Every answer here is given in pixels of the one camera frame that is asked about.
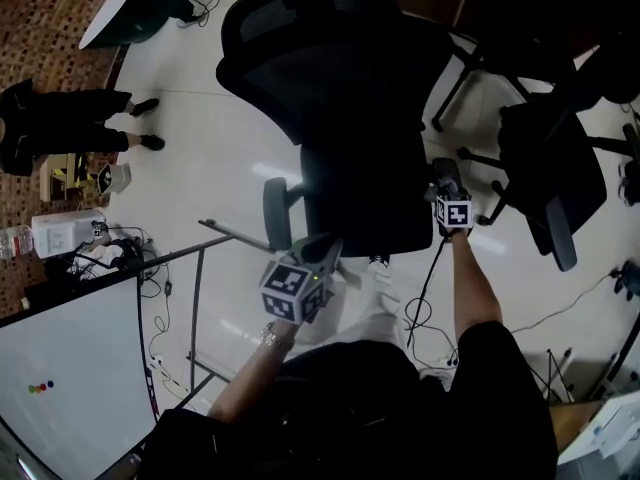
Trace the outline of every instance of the black shirt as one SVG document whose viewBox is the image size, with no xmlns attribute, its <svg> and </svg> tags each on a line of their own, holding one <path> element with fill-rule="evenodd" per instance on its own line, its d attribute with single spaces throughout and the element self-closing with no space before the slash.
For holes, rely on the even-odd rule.
<svg viewBox="0 0 640 480">
<path fill-rule="evenodd" d="M 33 83 L 25 80 L 0 95 L 0 118 L 5 132 L 0 141 L 0 168 L 7 174 L 31 176 L 33 153 L 29 134 L 29 102 Z"/>
<path fill-rule="evenodd" d="M 554 478 L 549 409 L 509 331 L 472 327 L 459 358 L 445 392 L 391 344 L 312 350 L 242 425 L 166 411 L 138 478 Z"/>
</svg>

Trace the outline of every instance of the plastic bottle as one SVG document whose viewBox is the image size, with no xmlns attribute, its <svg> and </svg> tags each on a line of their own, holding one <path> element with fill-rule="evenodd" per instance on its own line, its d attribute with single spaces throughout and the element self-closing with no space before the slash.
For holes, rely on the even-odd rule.
<svg viewBox="0 0 640 480">
<path fill-rule="evenodd" d="M 0 230 L 0 259 L 10 260 L 33 251 L 33 234 L 29 226 Z"/>
</svg>

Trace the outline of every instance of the wrist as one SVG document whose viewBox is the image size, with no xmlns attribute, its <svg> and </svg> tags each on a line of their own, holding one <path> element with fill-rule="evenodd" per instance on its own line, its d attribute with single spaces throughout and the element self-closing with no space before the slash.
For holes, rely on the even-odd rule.
<svg viewBox="0 0 640 480">
<path fill-rule="evenodd" d="M 296 334 L 298 334 L 299 329 L 299 325 L 277 318 L 273 322 L 271 332 L 282 340 L 293 341 L 293 339 L 296 337 Z"/>
<path fill-rule="evenodd" d="M 449 240 L 451 240 L 452 244 L 456 244 L 456 243 L 460 244 L 460 243 L 467 242 L 467 230 L 464 229 L 464 230 L 458 231 L 457 233 L 454 233 L 449 238 Z"/>
</svg>

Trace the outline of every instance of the whiteboard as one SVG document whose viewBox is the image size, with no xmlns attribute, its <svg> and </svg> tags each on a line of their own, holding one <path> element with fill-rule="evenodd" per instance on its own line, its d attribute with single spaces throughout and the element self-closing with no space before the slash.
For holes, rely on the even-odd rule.
<svg viewBox="0 0 640 480">
<path fill-rule="evenodd" d="M 0 416 L 32 453 L 64 480 L 102 474 L 155 426 L 137 279 L 0 328 L 0 372 Z"/>
<path fill-rule="evenodd" d="M 82 50 L 87 47 L 91 41 L 93 41 L 100 32 L 111 22 L 113 17 L 118 14 L 118 11 L 122 8 L 127 0 L 106 0 L 102 5 L 98 14 L 87 28 L 84 36 L 80 40 L 79 48 Z"/>
</svg>

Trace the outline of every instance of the watch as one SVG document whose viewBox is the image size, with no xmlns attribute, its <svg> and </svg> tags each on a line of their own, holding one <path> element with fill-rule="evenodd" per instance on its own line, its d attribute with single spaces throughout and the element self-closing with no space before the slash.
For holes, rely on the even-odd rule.
<svg viewBox="0 0 640 480">
<path fill-rule="evenodd" d="M 295 340 L 285 341 L 280 336 L 274 334 L 271 329 L 273 327 L 273 322 L 269 322 L 262 332 L 260 333 L 260 340 L 267 347 L 273 347 L 275 349 L 281 350 L 282 352 L 289 352 L 293 345 L 295 344 Z"/>
</svg>

